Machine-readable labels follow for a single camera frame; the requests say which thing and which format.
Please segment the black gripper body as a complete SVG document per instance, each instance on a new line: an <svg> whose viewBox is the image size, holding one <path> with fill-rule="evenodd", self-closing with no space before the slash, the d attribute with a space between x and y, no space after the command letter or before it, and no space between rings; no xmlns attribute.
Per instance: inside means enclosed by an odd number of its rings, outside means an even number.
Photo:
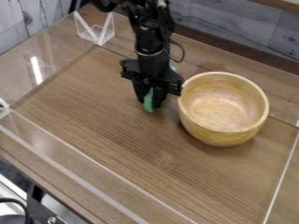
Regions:
<svg viewBox="0 0 299 224"><path fill-rule="evenodd" d="M131 80L132 83L148 84L149 80L164 76L165 69L169 65L169 57L165 52L157 54L136 54L137 59L121 59L123 67L121 77Z"/></svg>

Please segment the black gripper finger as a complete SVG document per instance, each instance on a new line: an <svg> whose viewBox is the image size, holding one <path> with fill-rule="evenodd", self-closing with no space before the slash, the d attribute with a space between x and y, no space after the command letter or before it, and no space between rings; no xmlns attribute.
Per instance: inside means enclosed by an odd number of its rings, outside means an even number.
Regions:
<svg viewBox="0 0 299 224"><path fill-rule="evenodd" d="M144 103L145 98L152 96L152 93L151 93L152 87L149 85L145 85L144 83L135 83L133 89L135 89L136 99L139 100L140 103Z"/></svg>
<svg viewBox="0 0 299 224"><path fill-rule="evenodd" d="M168 95L167 89L161 87L153 87L152 106L153 109L159 109Z"/></svg>

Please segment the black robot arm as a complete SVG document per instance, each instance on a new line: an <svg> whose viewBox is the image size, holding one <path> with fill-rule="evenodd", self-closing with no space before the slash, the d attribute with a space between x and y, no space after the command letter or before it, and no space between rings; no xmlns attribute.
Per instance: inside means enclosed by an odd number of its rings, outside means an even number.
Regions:
<svg viewBox="0 0 299 224"><path fill-rule="evenodd" d="M167 95L181 95L184 78L171 67L181 63L185 50L172 40L175 22L169 0L91 0L97 9L111 12L117 6L127 14L135 33L136 59L121 59L121 77L131 80L136 99L145 111L161 107Z"/></svg>

